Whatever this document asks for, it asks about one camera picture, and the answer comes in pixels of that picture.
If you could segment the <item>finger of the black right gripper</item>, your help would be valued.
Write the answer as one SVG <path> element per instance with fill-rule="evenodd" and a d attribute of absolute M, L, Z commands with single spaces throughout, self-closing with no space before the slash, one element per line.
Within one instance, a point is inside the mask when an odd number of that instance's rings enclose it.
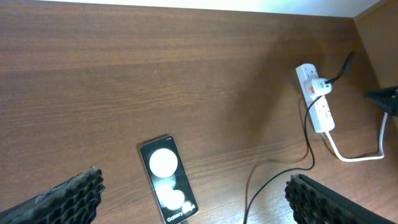
<path fill-rule="evenodd" d="M 397 86 L 372 90 L 365 93 L 364 96 L 377 104 L 388 115 L 397 117 Z"/>

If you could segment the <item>black Galaxy flip phone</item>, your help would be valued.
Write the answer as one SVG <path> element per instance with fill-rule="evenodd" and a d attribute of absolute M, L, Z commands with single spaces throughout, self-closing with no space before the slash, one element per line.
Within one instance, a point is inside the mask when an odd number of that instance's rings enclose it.
<path fill-rule="evenodd" d="M 172 136 L 140 146 L 147 176 L 163 222 L 184 223 L 198 212 L 198 203 Z"/>

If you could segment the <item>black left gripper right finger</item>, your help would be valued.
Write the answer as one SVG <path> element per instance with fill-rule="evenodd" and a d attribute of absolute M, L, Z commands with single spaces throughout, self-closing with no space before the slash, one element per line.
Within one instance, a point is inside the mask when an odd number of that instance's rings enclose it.
<path fill-rule="evenodd" d="M 287 181 L 285 197 L 298 224 L 394 224 L 303 174 Z"/>

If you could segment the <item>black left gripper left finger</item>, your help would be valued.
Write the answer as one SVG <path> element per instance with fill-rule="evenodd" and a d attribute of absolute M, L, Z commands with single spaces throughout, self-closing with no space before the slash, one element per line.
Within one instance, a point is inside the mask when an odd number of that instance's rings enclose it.
<path fill-rule="evenodd" d="M 65 182 L 1 212 L 1 223 L 92 223 L 104 191 L 102 171 L 93 166 Z"/>

